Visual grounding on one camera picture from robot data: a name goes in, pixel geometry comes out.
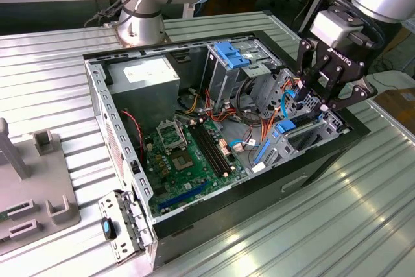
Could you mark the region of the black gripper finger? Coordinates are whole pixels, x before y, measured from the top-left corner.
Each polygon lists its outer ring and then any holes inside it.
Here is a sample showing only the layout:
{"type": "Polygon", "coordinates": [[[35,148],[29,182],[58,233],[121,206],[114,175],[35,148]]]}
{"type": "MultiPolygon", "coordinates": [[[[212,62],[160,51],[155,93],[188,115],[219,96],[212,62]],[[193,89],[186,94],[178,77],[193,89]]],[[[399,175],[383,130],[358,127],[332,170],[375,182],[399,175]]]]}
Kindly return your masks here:
{"type": "Polygon", "coordinates": [[[340,93],[345,87],[346,84],[338,84],[331,90],[328,100],[322,97],[320,111],[341,110],[377,95],[377,89],[368,82],[366,77],[353,82],[351,93],[347,97],[340,97],[340,93]]]}
{"type": "Polygon", "coordinates": [[[300,79],[295,101],[303,101],[317,83],[317,71],[312,66],[313,56],[318,47],[318,40],[303,38],[300,40],[296,59],[296,76],[300,79]]]}

